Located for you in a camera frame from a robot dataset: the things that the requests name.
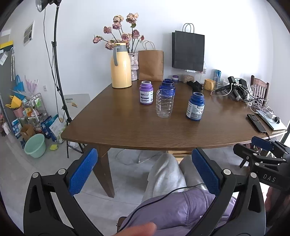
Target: clear plastic bottle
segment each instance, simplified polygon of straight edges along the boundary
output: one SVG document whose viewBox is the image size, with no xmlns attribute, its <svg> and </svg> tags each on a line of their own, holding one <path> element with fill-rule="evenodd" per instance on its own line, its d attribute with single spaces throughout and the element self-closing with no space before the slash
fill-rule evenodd
<svg viewBox="0 0 290 236">
<path fill-rule="evenodd" d="M 156 93 L 156 113 L 161 118 L 171 116 L 174 102 L 173 90 L 159 89 Z"/>
<path fill-rule="evenodd" d="M 205 61 L 203 61 L 203 71 L 202 72 L 199 72 L 197 74 L 197 81 L 200 83 L 200 84 L 204 84 L 204 80 L 205 80 L 205 74 L 206 74 L 206 64 L 205 64 Z"/>
</svg>

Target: light stand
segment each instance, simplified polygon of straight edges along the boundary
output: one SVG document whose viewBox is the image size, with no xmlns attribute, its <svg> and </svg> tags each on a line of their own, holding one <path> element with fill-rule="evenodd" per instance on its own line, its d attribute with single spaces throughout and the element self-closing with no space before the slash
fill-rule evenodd
<svg viewBox="0 0 290 236">
<path fill-rule="evenodd" d="M 42 12 L 45 7 L 48 5 L 48 4 L 53 4 L 55 3 L 56 4 L 56 13 L 55 13 L 55 25 L 54 25 L 54 37 L 53 37 L 53 40 L 51 42 L 52 44 L 52 49 L 53 49 L 53 53 L 54 53 L 54 61 L 55 61 L 55 74 L 56 74 L 56 78 L 57 78 L 57 83 L 58 83 L 58 91 L 60 93 L 60 96 L 61 96 L 61 100 L 62 100 L 62 103 L 63 103 L 63 107 L 62 109 L 65 111 L 65 114 L 67 116 L 67 120 L 66 120 L 66 126 L 69 125 L 69 123 L 72 121 L 71 117 L 70 117 L 70 114 L 68 112 L 68 107 L 66 105 L 66 102 L 65 102 L 65 99 L 64 99 L 64 94 L 62 92 L 62 88 L 61 88 L 61 82 L 60 82 L 60 78 L 59 78 L 59 70 L 58 70 L 58 63 L 57 63 L 57 49 L 56 49 L 56 46 L 57 46 L 57 43 L 56 43 L 56 28 L 57 28 L 57 17 L 58 17 L 58 10 L 59 10 L 59 5 L 61 3 L 61 0 L 36 0 L 35 1 L 35 4 L 36 4 L 36 7 L 37 7 L 37 10 L 39 12 Z M 66 141 L 66 152 L 67 152 L 67 156 L 69 158 L 69 155 L 68 155 L 68 148 L 72 148 L 73 150 L 83 154 L 84 153 L 84 146 L 79 143 L 79 147 L 81 149 L 81 151 L 77 150 L 76 148 L 70 146 L 68 144 L 68 141 Z"/>
</svg>

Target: gray pants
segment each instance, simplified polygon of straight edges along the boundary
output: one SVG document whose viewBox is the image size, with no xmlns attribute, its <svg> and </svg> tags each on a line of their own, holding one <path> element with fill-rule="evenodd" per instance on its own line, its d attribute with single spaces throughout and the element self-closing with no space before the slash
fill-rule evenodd
<svg viewBox="0 0 290 236">
<path fill-rule="evenodd" d="M 152 166 L 148 175 L 148 185 L 144 193 L 142 202 L 165 195 L 174 189 L 186 186 L 194 186 L 203 183 L 191 160 L 191 155 L 187 155 L 178 165 L 172 154 L 164 153 Z"/>
</svg>

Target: floor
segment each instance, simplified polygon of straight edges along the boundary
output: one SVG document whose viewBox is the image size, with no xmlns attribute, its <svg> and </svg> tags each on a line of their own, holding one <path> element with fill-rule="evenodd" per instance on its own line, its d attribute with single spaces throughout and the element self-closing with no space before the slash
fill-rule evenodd
<svg viewBox="0 0 290 236">
<path fill-rule="evenodd" d="M 19 140 L 12 134 L 0 137 L 0 190 L 8 214 L 22 231 L 23 208 L 31 175 L 36 171 L 41 175 L 54 174 L 60 168 L 68 168 L 80 157 L 78 152 L 70 150 L 68 159 L 65 143 L 60 144 L 56 151 L 49 150 L 51 144 L 50 140 L 46 140 L 45 154 L 34 159 L 24 153 Z M 204 151 L 222 169 L 228 168 L 234 174 L 246 173 L 246 167 L 239 168 L 241 158 L 233 153 L 232 147 Z M 110 149 L 108 155 L 115 198 L 106 195 L 93 173 L 82 191 L 75 195 L 83 211 L 104 235 L 115 234 L 118 219 L 127 216 L 141 203 L 148 173 L 161 154 L 160 151 Z M 267 193 L 267 186 L 263 186 L 262 192 Z M 61 219 L 70 226 L 56 194 L 53 194 L 53 199 Z"/>
</svg>

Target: screw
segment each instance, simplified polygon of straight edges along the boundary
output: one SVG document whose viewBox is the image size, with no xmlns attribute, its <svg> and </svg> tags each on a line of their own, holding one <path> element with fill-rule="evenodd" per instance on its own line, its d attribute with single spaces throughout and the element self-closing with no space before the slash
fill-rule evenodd
<svg viewBox="0 0 290 236">
<path fill-rule="evenodd" d="M 33 173 L 33 175 L 32 175 L 33 178 L 36 178 L 37 176 L 38 176 L 37 172 Z"/>
<path fill-rule="evenodd" d="M 58 174 L 60 174 L 60 175 L 63 175 L 65 172 L 66 172 L 65 169 L 60 169 L 60 170 L 58 170 Z"/>
<path fill-rule="evenodd" d="M 230 174 L 231 174 L 231 171 L 230 171 L 229 169 L 224 169 L 224 173 L 225 173 L 226 175 L 230 175 Z"/>
<path fill-rule="evenodd" d="M 251 177 L 252 177 L 252 178 L 256 178 L 256 177 L 257 177 L 256 173 L 252 172 L 252 173 L 251 173 Z"/>
</svg>

